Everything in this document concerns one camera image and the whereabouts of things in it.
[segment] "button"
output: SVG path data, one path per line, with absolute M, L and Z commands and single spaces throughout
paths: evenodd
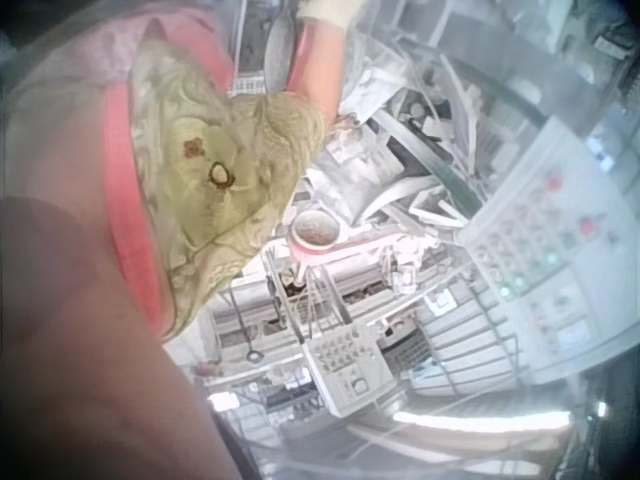
M 523 275 L 516 275 L 513 284 L 518 288 L 525 288 L 527 286 L 527 279 L 524 278 Z
M 353 391 L 356 392 L 357 395 L 362 395 L 367 390 L 369 390 L 367 382 L 364 378 L 356 380 L 355 382 L 352 383 L 352 385 L 353 385 Z
M 547 263 L 549 265 L 557 265 L 560 262 L 560 256 L 556 252 L 547 252 Z
M 549 223 L 554 227 L 557 227 L 562 223 L 562 214 L 560 213 L 560 210 L 549 210 L 547 212 L 547 217 L 549 218 Z
M 516 207 L 516 216 L 520 220 L 524 220 L 525 218 L 527 218 L 527 215 L 529 215 L 529 209 L 527 207 L 525 207 L 524 205 L 519 205 Z
M 504 234 L 507 237 L 512 237 L 513 234 L 515 233 L 515 228 L 513 226 L 513 223 L 511 222 L 507 222 L 504 224 Z
M 497 267 L 489 269 L 489 276 L 494 282 L 502 282 L 504 280 L 504 275 L 502 275 L 502 272 Z
M 591 240 L 598 235 L 598 227 L 590 218 L 583 218 L 580 220 L 580 232 L 587 240 Z
M 540 275 L 544 272 L 544 269 L 542 268 L 542 264 L 540 262 L 531 262 L 529 268 L 536 275 Z
M 620 237 L 615 233 L 609 232 L 607 234 L 607 242 L 609 243 L 609 246 L 614 251 L 614 253 L 619 254 L 624 252 L 622 241 L 620 240 Z
M 572 250 L 578 245 L 578 239 L 573 233 L 567 232 L 562 236 L 562 244 L 567 250 Z
M 511 257 L 504 257 L 502 259 L 502 264 L 507 270 L 513 270 L 513 268 L 516 266 L 515 262 L 513 261 L 513 258 Z
M 489 252 L 487 252 L 485 248 L 479 248 L 478 260 L 480 260 L 484 264 L 487 264 L 491 261 L 491 255 L 489 255 Z
M 537 189 L 531 192 L 531 195 L 529 197 L 531 198 L 531 201 L 533 203 L 540 203 L 544 198 L 544 192 L 540 189 Z
M 551 193 L 558 193 L 562 190 L 563 183 L 562 174 L 559 171 L 553 172 L 547 177 L 547 190 Z

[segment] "white glove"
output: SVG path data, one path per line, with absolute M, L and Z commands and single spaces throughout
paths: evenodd
M 302 0 L 298 18 L 313 18 L 347 30 L 366 0 Z

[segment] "metal bar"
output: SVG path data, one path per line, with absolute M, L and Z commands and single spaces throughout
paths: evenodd
M 298 337 L 298 342 L 302 345 L 304 343 L 304 336 L 300 331 L 300 326 L 298 325 L 298 316 L 297 313 L 291 310 L 291 305 L 289 304 L 289 299 L 287 298 L 287 294 L 284 291 L 284 287 L 282 286 L 282 282 L 280 281 L 280 276 L 278 275 L 278 269 L 276 268 L 275 259 L 273 258 L 273 250 L 268 250 L 264 253 L 264 258 L 266 259 L 267 270 L 269 270 L 269 275 L 274 279 L 273 283 L 276 286 L 276 292 L 280 296 L 280 300 L 284 305 L 284 309 L 287 312 L 287 317 L 289 318 L 289 323 L 291 323 L 291 328 L 293 332 Z
M 342 323 L 344 323 L 345 325 L 352 324 L 353 318 L 351 318 L 351 314 L 349 313 L 349 310 L 347 310 L 347 307 L 344 304 L 344 300 L 342 300 L 342 295 L 340 295 L 340 292 L 338 291 L 338 287 L 336 287 L 336 284 L 333 281 L 333 278 L 331 277 L 331 275 L 329 274 L 329 272 L 327 271 L 324 265 L 321 265 L 319 268 L 317 268 L 317 270 L 320 273 L 320 277 L 322 278 L 322 281 L 327 286 L 327 290 L 329 292 L 329 303 L 331 304 L 331 309 L 334 311 L 336 316 L 342 320 Z
M 527 370 L 529 370 L 529 367 L 523 368 L 522 372 L 525 372 Z M 503 373 L 494 373 L 492 375 L 487 375 L 486 377 L 474 378 L 473 380 L 465 380 L 464 382 L 458 382 L 457 386 L 460 387 L 462 385 L 470 385 L 472 383 L 481 382 L 483 380 L 491 380 L 493 378 L 500 378 L 500 377 L 505 377 L 504 378 L 505 382 L 508 379 L 513 379 L 516 382 L 518 381 L 517 375 L 513 375 L 512 373 L 509 373 L 509 372 L 503 372 Z M 436 385 L 436 386 L 433 386 L 433 387 L 417 387 L 416 390 L 435 390 L 436 388 L 442 388 L 442 387 L 443 387 L 443 385 Z
M 483 333 L 489 332 L 491 330 L 491 327 L 482 327 L 482 328 L 478 328 L 477 330 L 474 330 L 471 333 L 468 333 L 462 337 L 456 338 L 455 340 L 452 340 L 450 342 L 447 343 L 443 343 L 442 345 L 439 345 L 438 348 L 440 350 L 444 350 L 445 348 L 449 348 L 449 347 L 453 347 L 454 345 L 459 344 L 460 342 L 464 342 L 466 340 L 471 340 L 473 337 L 477 337 L 478 335 L 482 335 Z
M 511 356 L 516 356 L 517 352 L 515 353 L 510 353 L 509 355 Z M 470 367 L 464 367 L 464 368 L 459 368 L 457 370 L 450 370 L 449 374 L 451 375 L 455 375 L 456 373 L 464 373 L 464 372 L 468 372 L 469 370 L 473 370 L 474 368 L 480 368 L 480 367 L 486 367 L 487 365 L 491 365 L 492 363 L 498 363 L 499 361 L 504 360 L 503 357 L 498 357 L 498 358 L 494 358 L 491 360 L 486 360 L 484 362 L 480 362 L 480 363 L 475 363 Z M 426 380 L 429 378 L 438 378 L 442 376 L 442 374 L 438 373 L 438 374 L 434 374 L 434 375 L 427 375 L 426 377 L 420 377 L 420 380 Z
M 460 275 L 460 280 L 467 287 L 467 290 L 469 290 L 469 293 L 471 294 L 473 299 L 478 304 L 478 308 L 482 312 L 482 316 L 487 321 L 487 324 L 489 325 L 489 327 L 491 328 L 491 331 L 495 335 L 496 340 L 498 341 L 498 343 L 502 347 L 502 350 L 504 351 L 505 355 L 507 356 L 507 359 L 509 360 L 509 364 L 511 365 L 511 369 L 513 370 L 513 373 L 515 373 L 517 375 L 518 374 L 518 368 L 516 366 L 516 363 L 511 358 L 511 355 L 509 355 L 509 349 L 507 348 L 507 346 L 502 341 L 502 336 L 500 335 L 500 332 L 498 331 L 498 328 L 496 327 L 496 324 L 494 324 L 493 320 L 491 320 L 491 315 L 489 314 L 489 311 L 484 307 L 482 302 L 480 302 L 480 297 L 476 294 L 475 290 L 473 288 L 471 288 L 471 285 L 469 285 L 469 283 L 464 279 L 464 277 L 462 275 Z M 508 321 L 508 319 L 505 319 L 505 321 L 501 322 L 500 325 L 502 325 L 506 321 Z
M 458 309 L 458 308 L 460 308 L 460 307 L 463 307 L 463 306 L 465 306 L 465 305 L 468 305 L 470 302 L 473 302 L 473 300 L 469 300 L 468 302 L 465 302 L 465 303 L 459 304 L 459 305 L 456 307 L 456 309 Z M 437 317 L 437 318 L 436 318 L 436 320 L 440 320 L 440 319 L 442 319 L 445 315 L 443 315 L 442 317 Z M 468 323 L 468 322 L 470 322 L 471 320 L 473 320 L 473 319 L 475 319 L 475 318 L 478 318 L 480 315 L 481 315 L 480 313 L 475 313 L 475 312 L 474 312 L 472 315 L 469 315 L 469 316 L 467 316 L 467 317 L 464 317 L 462 320 L 458 320 L 457 322 L 452 323 L 452 324 L 450 324 L 450 325 L 447 325 L 446 327 L 443 327 L 443 328 L 441 328 L 440 330 L 436 330 L 435 332 L 433 332 L 433 333 L 432 333 L 432 336 L 433 336 L 434 338 L 435 338 L 435 337 L 439 337 L 439 336 L 440 336 L 440 335 L 442 335 L 442 334 L 448 333 L 448 332 L 450 332 L 451 330 L 453 330 L 453 329 L 455 329 L 455 328 L 458 328 L 458 327 L 461 327 L 461 326 L 462 326 L 462 325 L 464 325 L 465 323 Z M 435 321 L 431 321 L 431 322 L 429 322 L 429 323 L 426 323 L 426 324 L 425 324 L 425 326 L 433 325 L 434 323 L 435 323 Z
M 447 372 L 447 368 L 445 367 L 445 364 L 442 362 L 442 357 L 440 357 L 440 353 L 436 350 L 436 348 L 433 345 L 433 342 L 431 341 L 429 332 L 427 332 L 426 328 L 424 328 L 424 326 L 420 322 L 417 322 L 417 324 L 418 324 L 418 328 L 422 330 L 422 333 L 424 334 L 424 338 L 427 341 L 427 344 L 429 345 L 431 356 L 435 359 L 436 362 L 438 362 L 438 365 L 440 365 L 440 368 L 442 369 L 442 373 L 444 373 L 444 376 L 449 382 L 449 385 L 451 385 L 451 390 L 453 390 L 454 395 L 459 397 L 460 391 L 456 388 L 456 385 L 453 382 L 451 375 L 449 375 L 449 372 Z
M 511 338 L 517 338 L 517 337 L 515 335 L 512 335 L 511 337 L 506 337 L 505 339 L 509 340 Z M 475 353 L 480 353 L 483 350 L 488 350 L 488 349 L 490 349 L 492 347 L 497 347 L 497 346 L 499 346 L 498 342 L 488 343 L 487 345 L 483 345 L 482 347 L 477 347 L 477 348 L 474 348 L 474 349 L 471 349 L 471 350 L 467 350 L 464 353 L 460 353 L 458 355 L 454 355 L 453 357 L 445 358 L 444 361 L 445 362 L 454 362 L 456 360 L 459 360 L 461 358 L 467 357 L 469 355 L 473 355 Z

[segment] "control panel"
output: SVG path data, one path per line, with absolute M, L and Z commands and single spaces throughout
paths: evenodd
M 329 412 L 344 418 L 395 386 L 376 345 L 376 333 L 345 325 L 302 345 L 309 370 Z
M 636 219 L 559 120 L 547 122 L 457 240 L 505 305 L 534 382 L 640 343 Z

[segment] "fluorescent light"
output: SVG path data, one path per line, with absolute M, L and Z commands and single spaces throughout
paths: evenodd
M 216 412 L 226 412 L 240 406 L 240 401 L 235 393 L 222 392 L 209 396 L 209 401 L 213 404 Z
M 604 418 L 609 412 L 609 406 L 604 402 L 598 402 L 598 416 Z
M 559 430 L 571 425 L 569 412 L 547 412 L 514 418 L 455 418 L 415 415 L 398 412 L 393 416 L 397 422 L 411 423 L 421 427 L 456 430 L 469 433 L 531 432 Z

